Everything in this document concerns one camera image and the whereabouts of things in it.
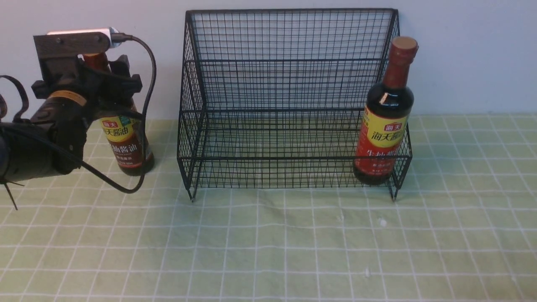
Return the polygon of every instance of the rack leg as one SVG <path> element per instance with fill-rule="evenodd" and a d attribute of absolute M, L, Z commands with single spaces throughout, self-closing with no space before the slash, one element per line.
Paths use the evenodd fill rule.
<path fill-rule="evenodd" d="M 198 187 L 194 188 L 194 192 L 190 194 L 190 191 L 188 192 L 188 195 L 190 196 L 190 202 L 194 203 L 196 201 L 196 193 L 198 193 Z"/>
<path fill-rule="evenodd" d="M 395 199 L 397 198 L 397 189 L 394 192 L 394 189 L 391 187 L 391 185 L 388 185 L 388 189 L 390 190 L 391 201 L 395 202 Z"/>

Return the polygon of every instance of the black strap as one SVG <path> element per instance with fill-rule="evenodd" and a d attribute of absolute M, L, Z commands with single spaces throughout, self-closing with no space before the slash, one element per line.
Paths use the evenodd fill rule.
<path fill-rule="evenodd" d="M 17 87 L 17 90 L 19 91 L 20 100 L 23 102 L 23 107 L 15 114 L 13 117 L 13 121 L 21 121 L 21 116 L 23 115 L 26 110 L 28 110 L 29 102 L 28 102 L 28 95 L 26 94 L 26 90 L 24 90 L 24 86 L 14 77 L 8 76 L 8 75 L 0 75 L 0 78 L 5 78 L 9 80 L 11 83 Z M 5 117 L 5 115 L 8 112 L 8 106 L 5 102 L 5 100 L 0 96 L 0 119 Z"/>

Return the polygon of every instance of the black wire basket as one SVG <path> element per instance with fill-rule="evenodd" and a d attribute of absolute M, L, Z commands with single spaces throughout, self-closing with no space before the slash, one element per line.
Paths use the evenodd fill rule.
<path fill-rule="evenodd" d="M 191 199 L 198 188 L 364 186 L 352 167 L 367 91 L 399 34 L 395 9 L 186 12 L 177 160 Z M 408 126 L 391 159 L 381 186 L 395 200 Z"/>

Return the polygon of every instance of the white wall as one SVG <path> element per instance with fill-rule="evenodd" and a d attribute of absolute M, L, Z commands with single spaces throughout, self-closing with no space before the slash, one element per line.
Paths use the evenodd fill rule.
<path fill-rule="evenodd" d="M 33 35 L 113 26 L 154 50 L 158 73 L 149 117 L 175 119 L 185 10 L 329 7 L 400 10 L 401 34 L 420 44 L 409 78 L 416 97 L 412 114 L 537 111 L 535 0 L 0 0 L 0 74 L 24 84 L 33 113 L 42 102 L 30 88 L 40 79 Z M 147 88 L 150 64 L 144 50 L 129 42 L 109 51 L 111 59 L 120 54 L 129 55 L 132 73 L 140 74 Z M 145 92 L 135 96 L 139 107 Z M 6 80 L 0 81 L 0 93 L 11 120 L 19 97 Z"/>

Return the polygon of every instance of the black cable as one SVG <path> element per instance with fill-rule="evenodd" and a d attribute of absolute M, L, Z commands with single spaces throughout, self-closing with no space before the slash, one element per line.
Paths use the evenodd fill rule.
<path fill-rule="evenodd" d="M 151 94 L 153 93 L 153 88 L 155 87 L 155 81 L 156 81 L 156 77 L 157 77 L 157 63 L 155 61 L 155 56 L 153 55 L 153 52 L 151 51 L 151 48 L 144 42 L 142 41 L 141 39 L 137 38 L 137 37 L 134 37 L 132 35 L 125 35 L 125 34 L 115 34 L 116 36 L 113 37 L 114 38 L 119 38 L 121 39 L 122 41 L 128 41 L 128 40 L 132 40 L 132 41 L 135 41 L 135 42 L 138 42 L 140 45 L 142 45 L 143 48 L 146 49 L 147 53 L 149 54 L 149 58 L 151 59 L 151 81 L 150 81 L 150 84 L 149 84 L 149 88 L 147 90 L 147 94 L 146 94 L 146 99 L 143 103 L 143 109 L 142 109 L 142 119 L 141 119 L 141 132 L 142 132 L 142 175 L 140 175 L 140 178 L 138 180 L 138 183 L 136 184 L 136 186 L 132 189 L 128 189 L 128 188 L 125 188 L 124 186 L 118 184 L 117 182 L 111 180 L 110 178 L 108 178 L 106 175 L 104 175 L 103 173 L 101 173 L 99 170 L 97 170 L 96 168 L 94 168 L 93 166 L 91 166 L 90 164 L 86 163 L 85 161 L 83 161 L 82 159 L 79 159 L 77 158 L 75 155 L 69 153 L 67 150 L 55 145 L 54 143 L 46 140 L 46 139 L 43 139 L 33 133 L 27 133 L 25 131 L 22 131 L 22 130 L 19 130 L 17 128 L 14 128 L 14 127 L 11 127 L 9 125 L 1 125 L 0 127 L 2 129 L 5 129 L 6 131 L 10 131 L 10 132 L 13 132 L 13 133 L 16 133 L 16 134 L 19 134 L 19 135 L 22 135 L 22 136 L 25 136 L 27 138 L 30 138 L 30 139 L 33 139 L 35 141 L 38 141 L 40 143 L 43 143 L 45 146 L 49 147 L 50 149 L 58 152 L 59 154 L 65 156 L 66 158 L 80 164 L 81 166 L 83 166 L 84 168 L 86 168 L 89 172 L 93 173 L 95 176 L 99 177 L 100 179 L 102 179 L 104 182 L 106 182 L 107 184 L 109 184 L 110 186 L 114 187 L 115 189 L 123 192 L 123 193 L 126 193 L 126 194 L 131 194 L 131 193 L 135 193 L 136 191 L 138 191 L 140 189 L 140 187 L 142 186 L 143 184 L 143 181 L 145 179 L 145 169 L 144 169 L 144 166 L 146 164 L 146 144 L 144 143 L 146 141 L 146 116 L 147 116 L 147 109 L 149 107 L 149 101 L 151 99 Z"/>

